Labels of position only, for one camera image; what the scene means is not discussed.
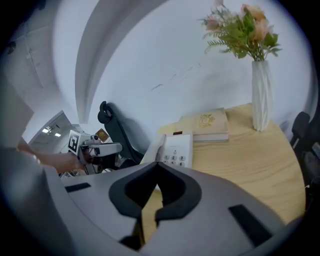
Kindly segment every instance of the green leaves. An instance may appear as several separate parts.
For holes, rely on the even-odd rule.
[[[279,51],[281,51],[281,50],[282,50],[282,49],[279,49],[279,48],[273,48],[273,49],[270,50],[270,52],[271,52],[274,56],[278,57],[277,52],[279,52]]]
[[[220,53],[222,54],[231,53],[231,50],[229,48],[225,50],[220,50]]]
[[[238,59],[242,59],[242,58],[246,57],[247,54],[248,54],[247,51],[240,51],[237,53],[237,57],[238,57]]]
[[[209,46],[204,51],[205,54],[207,54],[211,48],[214,48],[217,46],[225,46],[227,45],[227,43],[222,40],[214,40],[214,41],[208,41],[208,45]]]
[[[214,40],[214,41],[208,41],[209,46],[225,46],[226,42],[222,40]]]
[[[269,32],[264,39],[261,36],[269,26],[265,17],[261,18],[263,20],[255,20],[247,8],[244,8],[244,12],[244,16],[240,16],[221,6],[219,9],[211,10],[210,16],[201,20],[203,25],[209,20],[218,22],[214,31],[207,31],[203,36],[203,39],[215,38],[207,42],[205,53],[211,48],[226,46],[220,53],[233,53],[238,59],[249,55],[255,61],[263,61],[269,53],[278,56],[278,52],[281,51],[278,47],[278,34]]]
[[[278,41],[278,35],[277,34],[266,34],[264,38],[264,45],[267,47],[275,47],[276,43]]]

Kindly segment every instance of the flower bouquet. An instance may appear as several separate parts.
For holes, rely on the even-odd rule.
[[[253,126],[257,131],[267,128],[272,116],[272,76],[268,54],[278,56],[278,35],[273,33],[273,26],[258,6],[243,4],[240,13],[232,13],[225,7],[223,0],[215,2],[215,9],[207,18],[201,19],[208,31],[203,38],[208,40],[208,51],[223,47],[221,53],[232,53],[238,59],[246,56],[252,62],[252,105]]]

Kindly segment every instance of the flower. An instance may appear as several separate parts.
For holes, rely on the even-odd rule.
[[[243,4],[241,7],[241,13],[243,16],[245,15],[245,9],[247,9],[249,11],[249,13],[252,15],[252,17],[256,21],[261,21],[266,18],[265,13],[260,9],[259,6]]]
[[[253,40],[263,41],[266,35],[270,32],[271,26],[268,26],[266,19],[262,19],[255,23]]]
[[[215,31],[219,27],[219,22],[212,16],[206,21],[206,30]]]

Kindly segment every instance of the white wall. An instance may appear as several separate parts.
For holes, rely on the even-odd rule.
[[[10,38],[16,44],[15,50],[0,56],[1,72],[32,110],[58,90],[51,51],[52,23],[58,4],[59,0],[51,0],[43,10],[36,8]]]
[[[236,0],[224,3],[237,12],[242,5]],[[275,1],[246,3],[259,5],[279,34],[283,50],[278,58],[268,57],[274,79],[273,118],[289,138],[296,115],[311,109],[315,74],[309,45],[295,21]],[[77,50],[96,4],[97,0],[65,0],[55,20],[56,77],[74,110]],[[170,0],[138,22],[106,61],[88,123],[81,125],[84,131],[95,133],[102,128],[97,119],[99,105],[113,102],[121,112],[129,139],[143,151],[160,126],[176,122],[182,115],[251,102],[252,60],[235,59],[232,54],[219,53],[219,49],[204,54],[205,30],[197,19],[205,17],[212,4],[213,0]],[[117,37],[119,30],[110,33],[106,37]],[[101,51],[107,52],[113,44],[105,39]]]
[[[51,153],[67,153],[68,152],[68,142],[69,142],[69,134],[70,132],[66,132],[62,134],[59,138],[58,142],[51,147]]]
[[[0,147],[16,148],[33,111],[0,72]]]
[[[37,101],[37,95],[34,96],[34,101]],[[62,112],[64,112],[71,124],[77,124],[78,122],[78,116],[73,112],[59,90],[52,91],[47,98],[38,101],[33,111],[34,114],[22,135],[24,140],[29,144],[32,143],[33,139],[42,132],[42,129],[47,126],[51,120],[61,115]]]
[[[75,100],[81,123],[88,122],[98,83],[120,42],[144,16],[166,1],[100,0],[95,6],[76,59]]]
[[[316,110],[317,110],[317,104],[318,104],[318,95],[319,95],[319,88],[317,86],[318,84],[318,78],[317,76],[315,75],[313,77],[313,83],[314,83],[314,87],[313,87],[313,92],[312,92],[312,97],[311,97],[311,100],[310,100],[310,105],[309,105],[309,109],[306,109],[307,110],[307,113],[310,114],[310,120],[312,120],[315,116],[315,113],[316,113]]]
[[[86,24],[97,2],[98,0],[62,0],[53,23],[52,53],[55,78],[61,94],[75,113],[77,55]]]

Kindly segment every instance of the telephone handset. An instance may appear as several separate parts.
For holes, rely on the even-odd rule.
[[[193,133],[178,131],[170,134],[158,134],[146,151],[141,163],[163,162],[192,168]]]

